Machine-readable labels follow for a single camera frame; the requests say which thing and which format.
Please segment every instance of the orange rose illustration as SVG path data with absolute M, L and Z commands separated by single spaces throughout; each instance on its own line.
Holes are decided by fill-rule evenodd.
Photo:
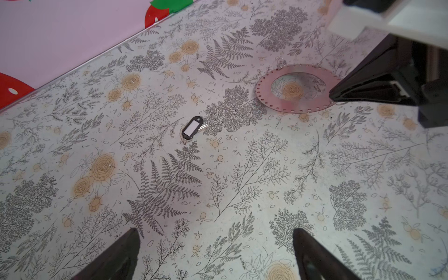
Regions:
M 0 150 L 6 148 L 6 146 L 11 142 L 11 133 L 8 131 L 0 132 Z
M 188 70 L 190 70 L 190 65 L 188 65 L 188 64 L 183 65 L 183 66 L 181 67 L 181 70 L 182 70 L 183 72 L 188 72 Z
M 129 110 L 129 108 L 131 108 L 131 102 L 130 101 L 126 101 L 126 102 L 124 102 L 123 103 L 123 105 L 121 106 L 121 109 L 123 110 L 123 111 L 128 111 Z
M 120 88 L 116 88 L 116 89 L 113 89 L 113 90 L 111 90 L 109 93 L 108 93 L 108 99 L 109 99 L 109 101 L 111 101 L 111 102 L 114 102 L 114 101 L 117 101 L 118 99 L 120 99 L 120 97 L 121 97 L 121 89 Z
M 173 52 L 172 54 L 170 54 L 168 56 L 168 59 L 170 62 L 174 63 L 174 62 L 178 62 L 179 60 L 181 60 L 182 57 L 183 57 L 183 55 L 180 52 Z
M 182 50 L 184 53 L 192 55 L 199 49 L 199 44 L 196 41 L 188 40 L 182 45 Z
M 303 96 L 302 87 L 296 82 L 286 83 L 282 88 L 285 99 L 300 99 Z
M 296 271 L 292 271 L 291 267 L 279 261 L 275 261 L 266 269 L 264 279 L 266 280 L 296 280 Z
M 409 118 L 405 118 L 403 121 L 403 126 L 409 130 L 415 130 L 417 128 L 417 124 Z
M 310 115 L 308 115 L 308 114 L 300 114 L 299 120 L 301 122 L 308 122 L 310 120 Z
M 239 0 L 227 0 L 227 4 L 228 4 L 229 6 L 236 6 L 236 5 L 238 5 L 239 3 L 240 3 Z
M 391 104 L 381 104 L 376 108 L 378 114 L 385 118 L 390 118 L 395 115 L 395 107 Z
M 140 76 L 138 74 L 128 74 L 121 80 L 121 85 L 125 90 L 133 90 L 140 85 Z
M 110 177 L 115 169 L 115 161 L 108 155 L 101 155 L 92 164 L 92 177 L 98 181 L 104 181 Z
M 99 207 L 102 205 L 101 203 L 101 197 L 95 196 L 92 201 L 89 203 L 89 210 L 90 212 L 96 212 L 98 211 Z
M 93 182 L 93 178 L 91 178 L 91 177 L 90 178 L 84 177 L 84 178 L 79 179 L 75 183 L 75 186 L 73 187 L 75 195 L 77 197 L 82 197 L 82 196 L 84 196 L 85 193 L 88 193 L 92 182 Z

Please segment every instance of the pink wall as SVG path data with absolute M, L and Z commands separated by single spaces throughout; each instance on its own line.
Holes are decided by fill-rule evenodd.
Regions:
M 38 88 L 145 28 L 148 0 L 0 0 L 0 73 Z

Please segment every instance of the branch illustration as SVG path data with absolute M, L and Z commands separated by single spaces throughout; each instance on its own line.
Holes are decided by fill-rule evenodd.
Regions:
M 61 155 L 72 149 L 72 146 L 87 140 L 87 136 L 89 135 L 88 130 L 92 128 L 96 128 L 101 124 L 101 120 L 103 119 L 103 113 L 96 115 L 95 118 L 86 120 L 81 128 L 72 129 L 68 134 L 65 134 L 61 140 L 59 140 L 59 146 L 48 153 L 53 153 L 53 156 Z
M 350 118 L 350 113 L 339 113 L 335 123 L 330 123 L 324 130 L 322 138 L 327 140 L 327 146 L 330 141 L 338 136 L 339 139 L 347 139 L 349 135 L 356 131 L 355 126 L 366 121 L 366 116 L 370 115 L 373 108 L 370 106 L 358 106 L 355 108 L 354 116 Z
M 241 255 L 242 243 L 237 243 L 239 237 L 248 237 L 254 231 L 253 222 L 255 218 L 252 212 L 248 216 L 244 216 L 240 223 L 233 223 L 228 229 L 228 237 L 218 236 L 213 244 L 207 247 L 205 258 L 208 259 L 207 264 L 203 269 L 196 272 L 192 276 L 200 275 L 200 280 L 212 280 L 216 275 L 221 274 L 225 263 L 239 259 Z
M 176 110 L 185 104 L 185 100 L 182 95 L 171 95 L 166 100 L 163 100 L 161 97 L 158 97 L 158 94 L 151 92 L 146 96 L 143 103 L 145 106 L 142 112 L 135 112 L 131 118 L 121 123 L 119 129 L 122 134 L 111 145 L 119 142 L 120 139 L 132 132 L 138 131 L 142 133 L 155 129 L 155 122 L 166 121 L 168 118 L 176 115 Z
M 288 168 L 281 167 L 280 161 L 271 157 L 272 154 L 281 154 L 282 151 L 286 151 L 287 146 L 287 141 L 281 140 L 269 131 L 265 131 L 258 142 L 253 140 L 249 143 L 246 150 L 246 163 L 242 166 L 241 164 L 235 165 L 233 175 L 231 175 L 230 183 L 234 185 L 232 189 L 235 190 L 235 195 L 224 208 L 218 209 L 219 214 L 215 221 L 228 208 L 233 208 L 235 213 L 239 214 L 249 211 L 251 208 L 249 203 L 256 199 L 261 192 L 259 186 L 254 184 L 269 185 L 272 183 L 275 185 L 289 180 L 288 177 L 291 173 L 288 172 Z M 254 177 L 259 170 L 261 174 Z M 240 195 L 240 200 L 234 203 L 233 201 L 238 195 Z
M 402 194 L 412 205 L 417 213 L 417 218 L 419 217 L 420 207 L 430 203 L 431 200 L 428 198 L 429 191 L 433 187 L 438 195 L 447 196 L 448 194 L 448 184 L 440 184 L 438 178 L 448 179 L 447 170 L 448 167 L 446 163 L 439 162 L 435 164 L 427 164 L 421 161 L 417 167 L 425 173 L 425 180 L 418 180 L 418 172 L 415 169 L 410 169 L 404 171 L 403 174 L 395 175 L 389 177 L 388 186 L 392 187 L 396 194 Z M 405 181 L 405 175 L 411 177 L 415 184 L 415 189 L 417 190 L 417 197 L 410 190 L 411 184 Z
M 403 165 L 410 165 L 413 162 L 411 148 L 423 144 L 395 148 L 382 140 L 371 139 L 367 143 L 368 145 L 344 142 L 341 148 L 327 152 L 331 165 L 336 168 L 333 174 L 343 176 L 354 164 L 358 174 L 364 176 L 362 183 L 371 188 L 381 182 L 385 167 L 396 170 Z
M 308 173 L 301 176 L 296 176 L 294 178 L 294 183 L 297 182 L 296 188 L 292 188 L 291 190 L 285 191 L 283 193 L 283 198 L 286 203 L 294 204 L 294 202 L 297 200 L 296 194 L 302 197 L 303 192 L 306 189 L 305 182 L 308 176 L 311 176 L 311 179 L 314 181 L 314 183 L 317 183 L 318 174 L 316 169 L 324 167 L 325 160 L 322 159 L 323 153 L 319 151 L 319 132 L 316 130 L 316 133 L 317 143 L 314 144 L 311 149 L 302 152 L 303 155 L 307 156 L 312 156 L 315 153 L 314 158 L 310 159 L 305 165 L 298 165 L 299 170 L 306 170 L 308 171 Z

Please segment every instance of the pink circular disc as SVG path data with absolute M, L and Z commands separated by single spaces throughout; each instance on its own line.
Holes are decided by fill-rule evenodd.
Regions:
M 278 78 L 288 74 L 297 74 L 298 80 L 301 80 L 302 84 L 305 83 L 306 86 L 298 82 L 292 82 L 294 79 L 291 78 L 276 82 Z M 263 104 L 274 110 L 285 113 L 310 113 L 326 109 L 335 104 L 328 95 L 339 81 L 340 79 L 337 76 L 321 67 L 316 68 L 305 64 L 287 65 L 281 69 L 272 70 L 261 77 L 255 86 L 255 93 Z M 272 91 L 274 82 L 283 93 L 285 91 L 288 93 L 288 90 L 295 90 L 293 94 L 296 96 L 289 100 L 279 98 Z

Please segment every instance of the leaf illustration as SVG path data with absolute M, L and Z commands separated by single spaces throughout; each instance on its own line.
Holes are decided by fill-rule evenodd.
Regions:
M 8 252 L 11 243 L 30 232 L 34 226 L 33 214 L 42 212 L 52 205 L 58 191 L 56 180 L 46 173 L 35 184 L 23 180 L 0 202 L 0 250 Z
M 312 236 L 314 226 L 308 222 L 305 212 L 299 210 L 296 214 L 290 213 L 286 208 L 279 209 L 278 215 L 274 215 L 274 220 L 269 221 L 269 228 L 276 239 L 276 245 L 285 247 L 288 252 L 294 255 L 293 232 L 295 228 L 303 228 Z
M 223 128 L 234 132 L 243 126 L 256 125 L 267 114 L 267 108 L 257 98 L 249 100 L 247 89 L 235 86 L 225 90 L 224 102 L 207 105 L 205 113 L 204 121 L 209 127 L 203 134 L 216 136 Z
M 289 11 L 277 10 L 271 19 L 255 19 L 250 30 L 253 35 L 264 37 L 258 45 L 268 51 L 278 52 L 291 45 L 294 36 L 302 31 L 299 24 L 306 21 L 307 16 L 301 8 L 290 6 Z
M 330 187 L 330 199 L 336 213 L 333 216 L 336 230 L 355 231 L 366 223 L 364 212 L 367 208 L 362 203 L 367 194 L 359 193 L 360 185 L 353 180 Z

